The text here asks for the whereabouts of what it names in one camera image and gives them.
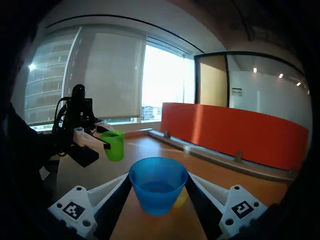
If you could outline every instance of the window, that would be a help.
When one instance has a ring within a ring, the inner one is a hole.
[[[49,130],[59,99],[83,84],[95,116],[105,123],[160,121],[163,102],[194,103],[194,60],[185,56],[129,30],[58,30],[46,36],[29,66],[24,120],[35,130]]]
[[[194,103],[194,61],[146,46],[141,120],[161,120],[163,102]]]

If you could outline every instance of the wooden table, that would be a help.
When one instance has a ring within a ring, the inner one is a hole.
[[[146,131],[127,134],[124,159],[120,162],[109,161],[101,146],[95,150],[99,152],[100,158],[86,168],[68,156],[60,160],[56,199],[76,185],[87,190],[102,185],[128,172],[132,164],[147,157],[174,159],[189,172],[226,189],[239,184],[266,206],[279,203],[287,191],[284,183],[255,178],[217,166],[155,140]],[[131,189],[111,239],[206,239],[206,236],[185,188],[175,206],[163,216],[145,213]]]

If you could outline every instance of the orange divider panel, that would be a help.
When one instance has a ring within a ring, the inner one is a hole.
[[[300,168],[308,130],[288,120],[235,108],[164,103],[161,131],[181,140],[259,164]]]

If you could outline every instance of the sky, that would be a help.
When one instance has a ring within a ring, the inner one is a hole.
[[[161,107],[163,102],[183,102],[184,81],[189,79],[186,78],[189,72],[192,72],[190,63],[183,57],[147,45],[142,81],[142,106]]]

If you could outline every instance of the cup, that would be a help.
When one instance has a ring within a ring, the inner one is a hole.
[[[110,161],[118,162],[124,155],[124,132],[119,130],[106,131],[100,134],[102,141],[110,144],[110,149],[105,149],[106,155]]]
[[[188,172],[169,158],[145,158],[132,165],[129,178],[141,208],[158,216],[172,208],[186,184]]]

